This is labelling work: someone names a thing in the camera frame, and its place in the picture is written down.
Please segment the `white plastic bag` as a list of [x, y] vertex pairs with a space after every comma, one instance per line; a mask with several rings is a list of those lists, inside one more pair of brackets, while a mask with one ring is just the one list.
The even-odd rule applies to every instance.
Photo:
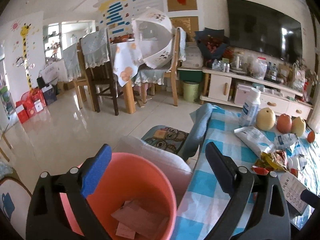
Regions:
[[174, 189], [177, 204], [180, 204], [193, 175], [192, 169], [181, 157], [131, 135], [121, 137], [114, 151], [138, 155], [160, 168]]

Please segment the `yellow green snack bag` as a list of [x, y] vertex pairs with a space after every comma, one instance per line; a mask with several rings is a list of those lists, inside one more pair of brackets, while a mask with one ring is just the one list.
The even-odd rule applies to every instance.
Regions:
[[287, 154], [284, 150], [274, 152], [261, 152], [259, 159], [254, 163], [256, 167], [264, 168], [268, 171], [287, 171]]

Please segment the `red apple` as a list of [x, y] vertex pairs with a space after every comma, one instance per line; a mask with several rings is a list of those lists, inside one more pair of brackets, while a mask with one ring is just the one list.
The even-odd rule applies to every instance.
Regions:
[[276, 128], [280, 133], [286, 134], [291, 132], [292, 119], [287, 114], [282, 114], [277, 119]]

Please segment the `pink plastic bucket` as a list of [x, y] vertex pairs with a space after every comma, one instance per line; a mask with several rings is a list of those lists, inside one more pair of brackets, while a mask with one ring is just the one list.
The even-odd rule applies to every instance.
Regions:
[[114, 152], [106, 171], [87, 198], [90, 207], [112, 239], [119, 239], [119, 222], [111, 215], [127, 200], [138, 200], [143, 209], [167, 216], [157, 239], [172, 236], [177, 204], [172, 185], [166, 175], [152, 162], [131, 153]]

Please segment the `red snack wrapper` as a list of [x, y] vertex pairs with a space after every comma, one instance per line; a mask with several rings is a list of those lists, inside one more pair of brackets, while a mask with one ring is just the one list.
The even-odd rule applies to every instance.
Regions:
[[262, 175], [262, 176], [266, 176], [266, 175], [268, 175], [268, 173], [269, 173], [269, 170], [267, 170], [266, 168], [264, 168], [264, 167], [259, 167], [259, 166], [255, 166], [255, 165], [253, 165], [253, 166], [251, 167], [251, 170], [252, 170], [253, 172], [255, 172], [256, 174]]

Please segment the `white tv cabinet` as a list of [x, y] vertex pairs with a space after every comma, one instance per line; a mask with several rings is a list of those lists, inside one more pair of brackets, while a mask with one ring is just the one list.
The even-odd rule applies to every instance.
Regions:
[[200, 95], [202, 102], [242, 108], [249, 93], [259, 98], [260, 108], [270, 108], [275, 115], [287, 114], [307, 120], [313, 110], [312, 105], [298, 100], [302, 93], [285, 85], [257, 80], [233, 72], [220, 72], [202, 68], [204, 89]]

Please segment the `white blue bottle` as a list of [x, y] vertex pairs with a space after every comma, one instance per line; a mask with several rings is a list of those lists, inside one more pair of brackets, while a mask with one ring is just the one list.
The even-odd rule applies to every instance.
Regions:
[[252, 126], [255, 123], [260, 107], [260, 96], [261, 92], [258, 89], [251, 88], [242, 108], [239, 121], [240, 126]]

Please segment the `wooden dining chair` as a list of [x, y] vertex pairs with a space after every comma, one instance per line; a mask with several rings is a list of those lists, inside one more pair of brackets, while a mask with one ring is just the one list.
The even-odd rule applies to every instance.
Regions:
[[173, 105], [178, 106], [177, 95], [177, 69], [185, 61], [185, 46], [187, 34], [181, 27], [176, 28], [173, 39], [172, 58], [163, 67], [151, 69], [146, 64], [139, 67], [138, 73], [135, 76], [134, 84], [137, 86], [145, 84], [163, 85], [165, 78], [169, 78], [171, 82], [171, 90], [173, 97]]

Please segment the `white printed carton box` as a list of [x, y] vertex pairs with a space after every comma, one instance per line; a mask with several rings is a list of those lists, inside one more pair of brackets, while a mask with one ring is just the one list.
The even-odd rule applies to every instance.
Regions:
[[301, 199], [300, 195], [304, 190], [307, 190], [307, 187], [290, 172], [282, 174], [279, 181], [292, 213], [296, 216], [302, 215], [307, 208], [307, 204]]

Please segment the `white today wrapper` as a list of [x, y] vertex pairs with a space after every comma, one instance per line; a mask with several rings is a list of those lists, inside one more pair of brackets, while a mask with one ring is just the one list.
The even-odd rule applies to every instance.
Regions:
[[306, 165], [308, 164], [308, 160], [303, 154], [295, 154], [288, 158], [288, 169], [291, 171], [292, 169], [302, 172]]

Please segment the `small orange tangerine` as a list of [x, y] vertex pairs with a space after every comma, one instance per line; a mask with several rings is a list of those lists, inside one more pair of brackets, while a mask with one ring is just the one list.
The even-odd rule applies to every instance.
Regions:
[[316, 134], [315, 134], [314, 131], [309, 132], [309, 133], [308, 133], [308, 136], [307, 136], [307, 141], [308, 141], [309, 143], [313, 143], [314, 140], [315, 140], [315, 136], [316, 136]]

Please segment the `blue checkered tablecloth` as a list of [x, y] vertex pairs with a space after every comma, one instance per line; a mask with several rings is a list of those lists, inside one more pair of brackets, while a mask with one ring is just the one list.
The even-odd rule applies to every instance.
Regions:
[[[207, 125], [204, 145], [213, 142], [223, 155], [229, 156], [238, 166], [251, 168], [257, 156], [235, 134], [240, 115], [214, 106]], [[307, 129], [299, 139], [293, 155], [306, 158], [304, 170], [298, 179], [314, 194], [319, 194], [319, 137], [307, 141]], [[230, 197], [224, 193], [205, 156], [200, 150], [193, 177], [178, 207], [175, 228], [171, 239], [204, 239], [222, 215]]]

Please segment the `wooden dining table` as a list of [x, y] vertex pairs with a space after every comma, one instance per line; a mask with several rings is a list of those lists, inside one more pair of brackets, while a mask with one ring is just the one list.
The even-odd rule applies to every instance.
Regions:
[[126, 111], [133, 114], [136, 112], [136, 106], [132, 89], [135, 83], [132, 82], [132, 78], [137, 75], [139, 67], [144, 64], [141, 51], [135, 41], [112, 44], [110, 51], [109, 58], [113, 73], [123, 89]]

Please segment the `black flat television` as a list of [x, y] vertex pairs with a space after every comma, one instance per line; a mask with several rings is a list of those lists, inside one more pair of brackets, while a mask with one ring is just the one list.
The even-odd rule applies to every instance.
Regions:
[[302, 29], [297, 20], [247, 0], [227, 0], [229, 40], [233, 47], [263, 53], [288, 63], [302, 57]]

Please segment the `small yellow pear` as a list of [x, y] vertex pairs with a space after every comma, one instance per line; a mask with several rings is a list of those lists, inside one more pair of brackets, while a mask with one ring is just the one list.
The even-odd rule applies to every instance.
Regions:
[[291, 133], [295, 134], [297, 137], [301, 137], [304, 134], [305, 129], [306, 123], [300, 116], [292, 121]]

